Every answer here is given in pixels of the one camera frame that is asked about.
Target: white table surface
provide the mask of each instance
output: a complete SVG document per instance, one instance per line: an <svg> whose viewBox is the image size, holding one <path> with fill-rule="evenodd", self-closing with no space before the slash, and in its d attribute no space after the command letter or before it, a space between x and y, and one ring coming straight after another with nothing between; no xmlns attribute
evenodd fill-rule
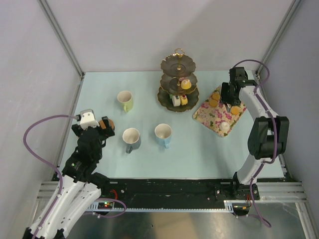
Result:
<svg viewBox="0 0 319 239"><path fill-rule="evenodd" d="M229 81L229 75L228 71L194 73L199 101L183 113L171 112L158 102L161 71L86 73L75 114L93 109L97 121L107 116L115 123L116 135L107 140L95 171L110 178L232 178L249 153L247 139L253 120L246 111L225 138L195 121L194 112L222 82ZM117 94L123 90L133 94L134 106L128 113L117 102ZM155 138L154 129L160 123L169 124L173 131L170 148L166 150ZM130 127L139 130L142 145L126 154L122 134ZM61 169L76 145L77 137L70 131ZM259 177L283 177L279 160L266 165Z"/></svg>

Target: white wall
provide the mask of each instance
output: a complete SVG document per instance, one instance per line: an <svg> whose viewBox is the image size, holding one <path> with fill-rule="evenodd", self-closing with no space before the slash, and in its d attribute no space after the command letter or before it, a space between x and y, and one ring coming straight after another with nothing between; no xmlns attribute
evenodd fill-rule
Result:
<svg viewBox="0 0 319 239"><path fill-rule="evenodd" d="M68 114L79 78L36 0L2 1L0 22L0 238L18 239L41 181L49 179L23 134L39 119ZM30 146L54 161L65 124L39 126Z"/></svg>
<svg viewBox="0 0 319 239"><path fill-rule="evenodd" d="M269 65L271 106L290 121L288 169L301 180L319 224L319 1L304 1Z"/></svg>
<svg viewBox="0 0 319 239"><path fill-rule="evenodd" d="M197 70L261 59L291 2L48 0L85 72L160 70L161 60L178 47Z"/></svg>

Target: yellow mug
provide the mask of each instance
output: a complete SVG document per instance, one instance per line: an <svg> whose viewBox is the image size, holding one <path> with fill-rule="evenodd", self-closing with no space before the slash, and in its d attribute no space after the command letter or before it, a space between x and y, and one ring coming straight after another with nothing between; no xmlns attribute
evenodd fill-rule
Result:
<svg viewBox="0 0 319 239"><path fill-rule="evenodd" d="M133 108L133 97L129 91L121 91L118 94L118 101L123 106L125 112L130 111Z"/></svg>

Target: gray mug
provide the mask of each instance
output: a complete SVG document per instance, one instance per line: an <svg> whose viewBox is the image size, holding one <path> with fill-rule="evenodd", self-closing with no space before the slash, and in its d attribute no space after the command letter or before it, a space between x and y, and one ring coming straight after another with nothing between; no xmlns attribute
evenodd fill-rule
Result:
<svg viewBox="0 0 319 239"><path fill-rule="evenodd" d="M123 140L126 143L126 153L138 149L141 146L140 132L136 128L128 128L123 133Z"/></svg>

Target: floral placemat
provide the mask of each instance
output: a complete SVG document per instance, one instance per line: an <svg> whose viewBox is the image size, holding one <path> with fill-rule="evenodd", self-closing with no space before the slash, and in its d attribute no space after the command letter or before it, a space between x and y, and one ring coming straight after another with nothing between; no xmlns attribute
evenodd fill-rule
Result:
<svg viewBox="0 0 319 239"><path fill-rule="evenodd" d="M193 118L200 122L201 124L205 125L207 128L211 129L212 131L216 132L221 137L227 136L231 130L233 129L235 123L239 120L239 118L243 115L245 110L247 109L246 106L241 103L240 106L236 109L236 115L232 113L228 113L225 105L220 102L220 100L216 100L218 96L220 97L220 88L221 86L217 87L217 89L208 97L208 99L199 107L199 109L194 113ZM211 106L211 100L217 101L217 106ZM219 125L222 122L228 122L230 125L230 129L227 132L221 131Z"/></svg>

